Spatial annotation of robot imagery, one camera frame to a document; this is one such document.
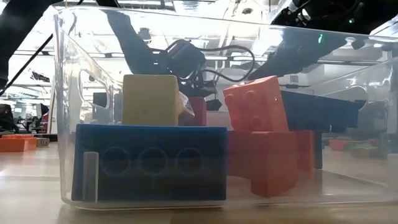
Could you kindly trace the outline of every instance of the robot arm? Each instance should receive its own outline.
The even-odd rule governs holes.
[[[47,8],[62,0],[9,0],[0,14],[0,89],[8,81],[8,61]]]
[[[281,10],[271,24],[369,35],[396,14],[398,2],[391,0],[293,0],[290,7]],[[270,54],[267,62],[250,75],[250,80],[301,72],[347,43],[341,35],[330,32],[320,35],[319,31],[292,34],[287,29],[282,38],[283,41]],[[356,38],[353,48],[361,48],[364,40],[365,37]]]

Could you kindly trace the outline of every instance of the black cable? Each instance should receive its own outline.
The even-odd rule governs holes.
[[[80,5],[84,0],[80,0],[76,5]],[[14,78],[0,91],[0,96],[2,96],[6,90],[17,80],[17,78],[22,74],[22,72],[28,67],[28,65],[33,61],[33,59],[38,56],[38,54],[44,49],[44,47],[52,40],[53,34],[51,34],[47,40],[36,50],[36,52],[28,59],[28,61],[19,69],[19,71],[14,75]]]
[[[256,64],[256,56],[254,56],[254,53],[250,49],[248,49],[247,47],[243,47],[243,46],[239,46],[239,45],[228,45],[228,46],[225,46],[225,47],[218,47],[218,48],[213,48],[213,49],[201,49],[199,47],[197,47],[197,49],[199,49],[199,50],[201,50],[203,52],[215,52],[215,51],[228,50],[228,49],[241,49],[241,50],[244,50],[247,53],[249,53],[250,56],[252,57],[251,67],[248,70],[248,72],[246,72],[246,74],[240,79],[235,80],[235,79],[229,78],[229,77],[221,74],[220,72],[217,72],[217,71],[214,71],[214,70],[210,70],[210,69],[203,69],[202,70],[202,72],[213,73],[213,74],[218,75],[219,77],[224,78],[225,80],[228,80],[230,82],[241,82],[241,81],[245,80],[251,74],[251,72],[253,71],[254,66]]]

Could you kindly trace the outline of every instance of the ceiling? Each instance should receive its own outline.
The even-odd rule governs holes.
[[[258,7],[267,7],[268,2],[266,0],[247,0]],[[16,74],[18,70],[25,64],[30,56],[42,45],[46,38],[53,32],[54,23],[53,15],[58,10],[65,7],[70,7],[76,4],[78,0],[68,0],[57,3],[51,6],[44,13],[41,20],[32,29],[30,34],[27,36],[25,41],[21,44],[18,51],[12,56],[9,61],[9,79]],[[119,0],[120,5],[126,9],[136,9],[137,5],[141,5],[147,9],[147,5],[155,6],[151,11],[163,11],[167,13],[175,13],[178,15],[195,15],[202,17],[214,17],[224,18],[227,8],[231,5],[230,0],[194,0],[194,1],[181,1],[181,0],[164,0],[167,9],[160,8],[160,1],[146,0],[146,1],[126,1]],[[94,0],[85,0],[86,5],[95,6]],[[0,0],[0,12],[5,7],[6,3]],[[33,80],[32,71],[42,74],[45,77],[49,77],[52,80],[55,69],[53,60],[53,42],[50,42],[42,53],[40,53],[35,60],[30,63],[27,69],[21,74],[21,76],[14,83],[15,85],[9,88],[5,95],[0,97],[0,100],[5,98],[18,99],[28,98],[31,102],[34,98],[50,99],[50,83],[44,83],[43,81]]]

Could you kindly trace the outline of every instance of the blue lego brick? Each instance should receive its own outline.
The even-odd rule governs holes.
[[[225,200],[226,148],[224,127],[78,124],[72,200],[87,198],[86,152],[98,153],[98,201]]]
[[[363,104],[346,100],[281,91],[289,129],[342,132],[356,128]]]

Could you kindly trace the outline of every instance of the plastic container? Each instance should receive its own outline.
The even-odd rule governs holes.
[[[133,41],[130,25],[148,31],[150,35],[141,37],[153,49],[166,49],[179,39],[204,49],[242,45],[252,50],[259,65],[276,58],[270,56],[275,52],[286,51],[269,75],[285,73],[278,78],[280,89],[306,97],[287,92],[281,97],[275,78],[243,85],[255,85],[256,93],[266,89],[275,97],[277,106],[265,98],[261,98],[265,103],[256,105],[277,119],[261,126],[262,113],[255,120],[255,132],[248,126],[240,131],[236,120],[231,126],[226,105],[240,121],[253,111],[244,106],[234,109],[231,97],[225,103],[222,92],[234,83],[205,73],[205,80],[217,82],[222,103],[219,112],[208,111],[206,125],[226,126],[228,132],[225,127],[117,126],[123,76],[132,72],[121,50],[125,45],[119,43],[108,18],[123,30],[119,38],[125,43]],[[397,39],[99,7],[60,11],[55,30],[58,148],[65,203],[87,209],[183,208],[397,198],[397,176],[391,175],[396,170],[389,170],[395,167],[392,155],[398,152],[398,64],[390,57]],[[320,49],[324,55],[317,55]],[[204,67],[235,79],[247,72],[252,60],[243,50],[204,54]],[[294,69],[302,64],[306,66],[301,72]],[[236,86],[225,93],[240,96],[243,89]],[[256,101],[256,95],[245,97]],[[350,106],[350,112],[342,105]],[[320,111],[326,114],[324,120]],[[206,134],[207,130],[214,135]],[[377,139],[377,157],[358,158],[329,146],[322,149],[322,136]]]

